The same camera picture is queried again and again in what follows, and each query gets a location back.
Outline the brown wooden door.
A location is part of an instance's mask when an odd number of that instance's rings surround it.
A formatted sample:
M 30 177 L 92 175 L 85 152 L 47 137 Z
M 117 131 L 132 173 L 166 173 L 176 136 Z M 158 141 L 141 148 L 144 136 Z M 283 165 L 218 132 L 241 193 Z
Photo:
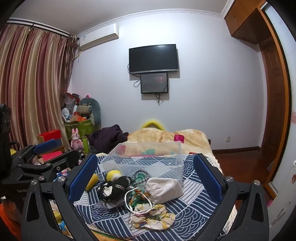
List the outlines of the brown wooden door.
M 264 136 L 261 146 L 262 155 L 269 163 L 268 170 L 274 164 L 281 141 L 285 115 L 285 88 L 280 56 L 273 40 L 261 46 L 267 88 L 267 112 Z

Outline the striped red gold curtain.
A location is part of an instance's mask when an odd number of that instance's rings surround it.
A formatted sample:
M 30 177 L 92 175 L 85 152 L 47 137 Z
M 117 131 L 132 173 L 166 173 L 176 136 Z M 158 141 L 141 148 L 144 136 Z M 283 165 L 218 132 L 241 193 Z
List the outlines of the striped red gold curtain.
M 25 147 L 41 133 L 60 130 L 69 149 L 62 105 L 77 48 L 76 34 L 15 24 L 1 30 L 1 103 L 11 109 L 10 140 Z

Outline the large wall television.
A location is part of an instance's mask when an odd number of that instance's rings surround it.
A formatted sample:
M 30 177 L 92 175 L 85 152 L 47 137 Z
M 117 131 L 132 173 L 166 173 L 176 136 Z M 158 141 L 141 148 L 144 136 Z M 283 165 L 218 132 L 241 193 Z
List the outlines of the large wall television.
M 129 49 L 129 73 L 177 72 L 176 44 L 142 46 Z

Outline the dark purple clothing pile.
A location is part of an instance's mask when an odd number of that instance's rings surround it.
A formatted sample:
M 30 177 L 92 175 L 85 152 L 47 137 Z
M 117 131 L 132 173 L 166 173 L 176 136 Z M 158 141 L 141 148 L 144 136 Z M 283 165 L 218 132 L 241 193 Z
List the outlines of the dark purple clothing pile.
M 98 153 L 108 154 L 118 144 L 127 141 L 129 133 L 123 132 L 119 125 L 115 124 L 110 127 L 94 131 L 88 138 L 90 146 Z

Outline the grey green neck pillow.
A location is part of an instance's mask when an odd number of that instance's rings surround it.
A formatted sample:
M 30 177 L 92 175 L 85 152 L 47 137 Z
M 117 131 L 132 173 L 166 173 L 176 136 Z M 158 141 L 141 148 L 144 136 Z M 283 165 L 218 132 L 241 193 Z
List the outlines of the grey green neck pillow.
M 101 110 L 99 103 L 90 97 L 85 97 L 79 101 L 77 112 L 90 118 L 94 126 L 101 124 Z

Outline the yellow rectangular sponge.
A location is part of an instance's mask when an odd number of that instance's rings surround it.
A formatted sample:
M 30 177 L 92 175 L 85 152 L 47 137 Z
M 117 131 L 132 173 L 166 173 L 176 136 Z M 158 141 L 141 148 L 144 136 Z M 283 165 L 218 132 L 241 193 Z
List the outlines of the yellow rectangular sponge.
M 85 190 L 90 191 L 98 182 L 99 182 L 99 177 L 96 174 L 93 174 Z

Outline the beige patchwork blanket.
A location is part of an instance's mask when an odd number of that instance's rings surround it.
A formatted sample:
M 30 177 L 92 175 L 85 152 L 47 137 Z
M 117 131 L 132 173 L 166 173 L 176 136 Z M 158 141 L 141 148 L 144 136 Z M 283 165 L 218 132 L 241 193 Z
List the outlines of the beige patchwork blanket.
M 128 135 L 129 143 L 163 143 L 180 142 L 183 154 L 203 153 L 213 155 L 205 133 L 195 129 L 176 132 L 162 131 L 157 128 L 141 128 Z

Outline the black white braided hair band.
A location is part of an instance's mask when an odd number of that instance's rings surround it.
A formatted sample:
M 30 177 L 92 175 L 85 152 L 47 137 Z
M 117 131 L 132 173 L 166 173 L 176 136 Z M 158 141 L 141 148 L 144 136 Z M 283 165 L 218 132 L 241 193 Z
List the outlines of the black white braided hair band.
M 140 170 L 137 170 L 132 175 L 132 183 L 134 185 L 140 185 L 145 183 L 147 180 L 149 180 L 149 178 L 150 178 L 150 174 L 144 169 L 140 169 Z

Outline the green bottle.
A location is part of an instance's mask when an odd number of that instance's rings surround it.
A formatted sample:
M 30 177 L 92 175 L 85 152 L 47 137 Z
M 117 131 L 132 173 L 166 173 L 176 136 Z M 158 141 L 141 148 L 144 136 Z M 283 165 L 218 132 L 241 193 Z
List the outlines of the green bottle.
M 84 153 L 88 154 L 89 153 L 89 142 L 87 137 L 82 138 L 82 143 L 83 143 L 83 148 L 84 148 Z

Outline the green cardboard box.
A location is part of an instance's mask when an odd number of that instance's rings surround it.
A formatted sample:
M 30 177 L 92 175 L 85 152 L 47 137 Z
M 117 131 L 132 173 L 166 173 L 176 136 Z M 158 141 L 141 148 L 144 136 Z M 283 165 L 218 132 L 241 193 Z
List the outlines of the green cardboard box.
M 66 134 L 68 140 L 71 140 L 72 129 L 78 129 L 79 135 L 86 136 L 92 134 L 95 126 L 91 123 L 91 120 L 75 121 L 72 123 L 65 123 Z

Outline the blue white patterned cloth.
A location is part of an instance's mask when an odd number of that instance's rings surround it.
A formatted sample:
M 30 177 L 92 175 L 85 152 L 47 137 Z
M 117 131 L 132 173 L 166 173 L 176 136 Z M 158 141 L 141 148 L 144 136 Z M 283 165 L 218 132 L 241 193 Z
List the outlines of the blue white patterned cloth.
M 181 197 L 150 206 L 135 200 L 133 212 L 119 205 L 102 207 L 96 187 L 85 191 L 74 206 L 90 229 L 121 240 L 193 240 L 217 204 L 211 200 L 194 170 L 193 155 L 183 155 Z

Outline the white cloth pouch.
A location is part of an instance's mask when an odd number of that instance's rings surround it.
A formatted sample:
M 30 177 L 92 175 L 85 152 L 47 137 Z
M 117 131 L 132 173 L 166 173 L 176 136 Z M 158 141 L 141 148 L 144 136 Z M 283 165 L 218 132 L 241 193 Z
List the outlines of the white cloth pouch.
M 184 194 L 180 182 L 172 178 L 149 178 L 145 184 L 145 190 L 152 204 L 162 204 Z

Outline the red box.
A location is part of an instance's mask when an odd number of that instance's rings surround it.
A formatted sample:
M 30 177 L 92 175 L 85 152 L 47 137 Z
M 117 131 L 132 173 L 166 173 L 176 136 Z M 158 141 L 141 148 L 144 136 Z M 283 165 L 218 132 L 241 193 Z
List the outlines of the red box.
M 58 140 L 62 138 L 60 130 L 50 130 L 37 135 L 38 143 L 43 143 L 52 139 Z

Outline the brown wooden wardrobe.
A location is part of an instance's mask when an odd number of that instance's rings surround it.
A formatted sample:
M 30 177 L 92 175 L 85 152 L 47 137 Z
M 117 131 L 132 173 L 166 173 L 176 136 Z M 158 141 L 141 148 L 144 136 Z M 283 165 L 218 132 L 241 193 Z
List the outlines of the brown wooden wardrobe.
M 259 50 L 259 57 L 261 61 L 260 67 L 263 78 L 264 98 L 261 146 L 264 136 L 267 112 L 266 74 L 264 69 L 263 57 L 261 53 L 261 46 L 270 40 L 273 40 L 274 42 L 276 40 L 275 30 L 272 28 L 271 23 L 269 22 L 269 20 L 263 12 L 263 7 L 265 7 L 266 5 L 267 1 L 227 1 L 225 8 L 222 11 L 222 17 L 226 21 L 230 35 L 233 38 L 238 39 L 242 42 L 255 45 L 255 47 L 257 47 Z M 286 81 L 283 76 L 283 87 L 285 87 L 285 85 Z M 284 140 L 285 137 L 282 129 L 280 144 L 284 142 Z M 280 153 L 281 147 L 279 146 L 277 155 Z M 271 171 L 269 171 L 269 176 L 265 181 L 266 185 L 269 185 L 271 182 L 271 177 L 275 172 L 274 165 L 275 164 L 273 164 Z

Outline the clear plastic storage box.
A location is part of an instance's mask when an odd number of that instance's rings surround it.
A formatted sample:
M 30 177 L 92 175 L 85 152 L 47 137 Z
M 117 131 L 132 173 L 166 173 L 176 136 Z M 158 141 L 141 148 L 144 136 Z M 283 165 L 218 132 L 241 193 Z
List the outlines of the clear plastic storage box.
M 151 177 L 177 179 L 183 185 L 183 154 L 180 142 L 121 143 L 100 161 L 107 173 L 118 170 L 132 176 L 143 169 Z

